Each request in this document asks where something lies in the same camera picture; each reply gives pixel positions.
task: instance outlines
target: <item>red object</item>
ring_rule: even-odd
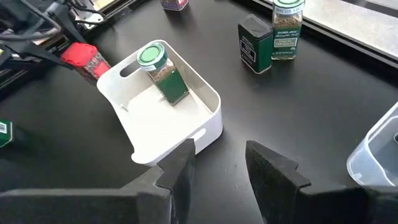
[[[77,69],[85,79],[93,84],[106,71],[109,64],[95,46],[75,42],[61,55],[61,59]]]

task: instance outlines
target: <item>green lid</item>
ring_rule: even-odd
[[[167,61],[167,52],[162,44],[152,43],[137,55],[138,64],[146,71],[163,67]]]
[[[278,14],[289,15],[303,10],[305,0],[274,0],[274,11]]]

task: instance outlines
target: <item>black tabletop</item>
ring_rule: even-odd
[[[231,1],[191,0],[166,13],[153,0],[123,13],[90,42],[110,64],[163,39],[221,96],[224,131],[197,155],[189,223],[262,223],[246,173],[248,139],[296,160],[309,179],[353,185],[347,157],[397,101],[396,86],[377,72],[306,36],[295,60],[254,75],[239,58],[237,27],[252,12]],[[41,139],[0,153],[0,191],[119,188],[148,169],[131,160],[133,147],[105,97],[66,68],[6,98],[0,117]]]

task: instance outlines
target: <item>clear plastic container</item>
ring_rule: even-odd
[[[398,103],[370,129],[349,156],[347,170],[361,185],[398,185]]]

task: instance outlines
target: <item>white plastic bin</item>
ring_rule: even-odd
[[[398,185],[398,103],[370,129],[350,155],[347,170],[361,185]]]
[[[188,86],[190,94],[175,106],[169,105],[140,68],[127,77],[120,76],[121,70],[136,61],[140,50],[104,73],[97,83],[134,146],[131,159],[148,166],[155,166],[187,138],[195,140],[198,154],[223,131],[219,94],[168,43],[152,42],[163,44]]]

